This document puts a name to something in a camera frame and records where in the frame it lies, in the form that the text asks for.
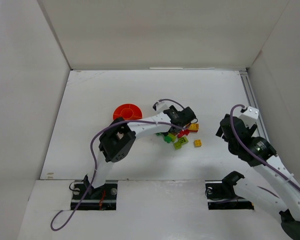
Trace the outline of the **lime curved lego brick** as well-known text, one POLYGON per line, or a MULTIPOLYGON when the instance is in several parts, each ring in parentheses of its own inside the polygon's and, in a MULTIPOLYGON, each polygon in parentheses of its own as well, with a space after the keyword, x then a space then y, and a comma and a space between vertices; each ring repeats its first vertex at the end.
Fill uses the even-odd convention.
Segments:
POLYGON ((181 138, 178 139, 178 143, 179 143, 181 146, 187 144, 188 142, 189 142, 189 140, 188 140, 185 136, 183 136, 183 137, 181 137, 181 138))

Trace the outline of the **red lego pieces cluster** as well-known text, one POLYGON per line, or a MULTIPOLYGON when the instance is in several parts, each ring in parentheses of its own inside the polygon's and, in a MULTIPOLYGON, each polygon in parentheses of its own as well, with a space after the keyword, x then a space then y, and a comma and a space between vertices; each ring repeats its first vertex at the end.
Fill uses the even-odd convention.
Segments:
POLYGON ((182 138, 182 137, 184 137, 184 136, 188 136, 189 133, 190 133, 190 131, 189 131, 188 129, 186 129, 186 130, 181 130, 181 131, 177 134, 177 137, 178 137, 178 138, 182 138))

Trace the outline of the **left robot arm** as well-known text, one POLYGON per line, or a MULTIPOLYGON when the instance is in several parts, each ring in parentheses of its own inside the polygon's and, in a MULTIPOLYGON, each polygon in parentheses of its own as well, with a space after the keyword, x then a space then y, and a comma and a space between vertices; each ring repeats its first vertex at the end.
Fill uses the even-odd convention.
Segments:
POLYGON ((128 155, 136 140, 157 133, 177 134, 185 130, 196 118, 190 107, 177 110, 173 105, 147 118, 137 120, 116 118, 90 142, 94 169, 83 179, 87 194, 92 196, 101 191, 113 164, 128 155))

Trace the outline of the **yellow small lego brick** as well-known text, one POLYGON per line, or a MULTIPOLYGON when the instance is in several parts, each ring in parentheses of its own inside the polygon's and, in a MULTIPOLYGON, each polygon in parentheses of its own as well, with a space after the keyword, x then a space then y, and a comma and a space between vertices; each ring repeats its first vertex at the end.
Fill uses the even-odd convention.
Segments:
POLYGON ((202 146, 202 141, 200 139, 195 139, 193 144, 195 148, 199 148, 202 146))

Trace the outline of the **lime long lego brick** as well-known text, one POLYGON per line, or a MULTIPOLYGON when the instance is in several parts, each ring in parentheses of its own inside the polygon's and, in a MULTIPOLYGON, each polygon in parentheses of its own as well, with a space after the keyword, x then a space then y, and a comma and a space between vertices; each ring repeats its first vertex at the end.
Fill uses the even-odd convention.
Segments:
POLYGON ((167 136, 168 136, 168 138, 169 138, 172 142, 175 142, 176 139, 177 139, 177 137, 176 137, 174 134, 172 134, 172 133, 169 133, 167 136))

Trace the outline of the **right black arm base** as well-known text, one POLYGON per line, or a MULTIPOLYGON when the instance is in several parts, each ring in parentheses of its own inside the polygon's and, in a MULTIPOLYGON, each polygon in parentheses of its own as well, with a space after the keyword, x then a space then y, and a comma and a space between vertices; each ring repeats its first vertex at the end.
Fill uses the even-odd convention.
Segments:
POLYGON ((205 196, 209 210, 254 210, 250 201, 235 194, 234 186, 244 175, 233 171, 222 180, 206 180, 205 196))

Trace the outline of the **brown lego brick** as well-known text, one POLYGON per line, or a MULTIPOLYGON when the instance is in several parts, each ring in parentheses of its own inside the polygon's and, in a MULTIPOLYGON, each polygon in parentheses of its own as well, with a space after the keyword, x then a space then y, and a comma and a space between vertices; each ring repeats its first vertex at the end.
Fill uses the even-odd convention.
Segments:
POLYGON ((185 128, 183 126, 172 124, 170 129, 168 130, 168 133, 171 134, 178 134, 180 131, 183 131, 185 128))

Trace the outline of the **orange round divided container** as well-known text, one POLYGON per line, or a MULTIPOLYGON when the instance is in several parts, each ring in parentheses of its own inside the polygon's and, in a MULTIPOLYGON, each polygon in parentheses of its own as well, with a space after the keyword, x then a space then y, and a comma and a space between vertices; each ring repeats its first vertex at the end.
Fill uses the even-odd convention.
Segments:
POLYGON ((125 103, 118 106, 112 115, 113 120, 123 118, 124 120, 140 120, 143 118, 141 109, 132 103, 125 103))

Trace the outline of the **green rounded lego brick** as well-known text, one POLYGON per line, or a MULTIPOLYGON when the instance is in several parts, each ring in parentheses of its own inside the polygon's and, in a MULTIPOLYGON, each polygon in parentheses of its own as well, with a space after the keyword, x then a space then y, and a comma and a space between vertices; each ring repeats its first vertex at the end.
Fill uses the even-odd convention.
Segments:
POLYGON ((166 135, 163 139, 168 144, 173 141, 173 138, 170 135, 166 135))

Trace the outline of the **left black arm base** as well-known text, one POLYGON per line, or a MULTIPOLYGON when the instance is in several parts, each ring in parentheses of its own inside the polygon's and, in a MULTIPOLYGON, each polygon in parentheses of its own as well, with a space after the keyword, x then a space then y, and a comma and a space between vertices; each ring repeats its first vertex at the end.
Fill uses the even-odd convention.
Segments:
MULTIPOLYGON (((83 180, 75 180, 69 185, 72 192, 70 209, 74 210, 86 191, 83 180)), ((93 188, 86 194, 78 211, 115 211, 117 208, 118 181, 107 180, 104 185, 93 188)))

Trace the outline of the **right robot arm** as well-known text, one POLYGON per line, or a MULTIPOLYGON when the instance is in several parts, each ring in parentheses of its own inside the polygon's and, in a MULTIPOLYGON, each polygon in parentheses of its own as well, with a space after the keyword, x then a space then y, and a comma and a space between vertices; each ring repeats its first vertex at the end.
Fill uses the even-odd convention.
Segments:
POLYGON ((226 114, 216 136, 224 139, 231 154, 246 162, 275 190, 263 191, 243 174, 232 171, 222 179, 230 196, 253 202, 275 218, 293 240, 300 240, 300 184, 283 165, 277 151, 263 137, 254 137, 256 124, 246 126, 241 118, 226 114))

